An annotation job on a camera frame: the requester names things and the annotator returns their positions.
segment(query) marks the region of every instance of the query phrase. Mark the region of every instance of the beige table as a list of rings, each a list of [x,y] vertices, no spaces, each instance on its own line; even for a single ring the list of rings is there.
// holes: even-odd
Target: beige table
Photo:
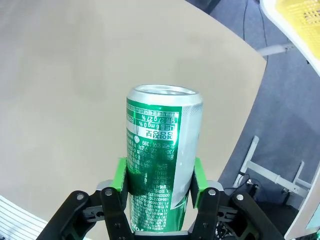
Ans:
[[[202,93],[197,155],[217,180],[265,65],[184,0],[0,0],[0,195],[49,220],[70,192],[112,179],[138,84]]]

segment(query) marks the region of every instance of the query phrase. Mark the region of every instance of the aluminum can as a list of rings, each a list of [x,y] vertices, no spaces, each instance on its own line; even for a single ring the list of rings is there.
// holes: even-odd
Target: aluminum can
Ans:
[[[126,113],[131,227],[134,231],[180,231],[203,98],[185,87],[140,85],[127,95]]]

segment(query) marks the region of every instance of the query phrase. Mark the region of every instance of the floor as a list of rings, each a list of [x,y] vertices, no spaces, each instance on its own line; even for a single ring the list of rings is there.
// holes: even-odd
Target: floor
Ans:
[[[190,0],[200,8],[204,1]],[[243,21],[246,3],[247,0],[221,0],[210,15],[240,38],[245,37],[245,41],[258,50],[266,44],[259,4],[248,0]],[[262,15],[267,44],[288,42],[288,38]],[[292,181],[303,160],[305,165],[300,178],[310,182],[320,161],[319,104],[320,78],[297,49],[269,56],[251,113],[219,179],[222,185],[232,186],[254,135],[260,141],[253,162]],[[260,201],[283,201],[281,186],[252,171],[248,173],[262,184],[257,195]],[[302,198],[295,195],[288,203],[297,208],[301,201]]]

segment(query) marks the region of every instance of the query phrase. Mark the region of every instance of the screw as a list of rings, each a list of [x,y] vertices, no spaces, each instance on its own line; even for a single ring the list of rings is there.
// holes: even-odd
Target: screw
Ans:
[[[236,199],[238,199],[239,201],[242,201],[244,199],[244,196],[239,194],[239,195],[236,196]]]
[[[213,190],[213,189],[210,189],[210,190],[208,191],[208,193],[209,193],[209,195],[211,195],[211,196],[216,195],[216,191]]]
[[[112,195],[112,190],[111,189],[107,189],[107,190],[105,190],[104,194],[107,195],[107,196],[111,196]]]
[[[82,200],[84,199],[85,195],[83,195],[82,193],[79,193],[77,196],[76,196],[76,199],[77,200]]]

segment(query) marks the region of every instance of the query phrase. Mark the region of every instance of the can label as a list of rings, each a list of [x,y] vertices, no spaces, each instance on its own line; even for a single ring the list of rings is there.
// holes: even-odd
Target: can label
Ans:
[[[179,231],[188,199],[172,204],[182,107],[127,99],[126,112],[131,227]]]

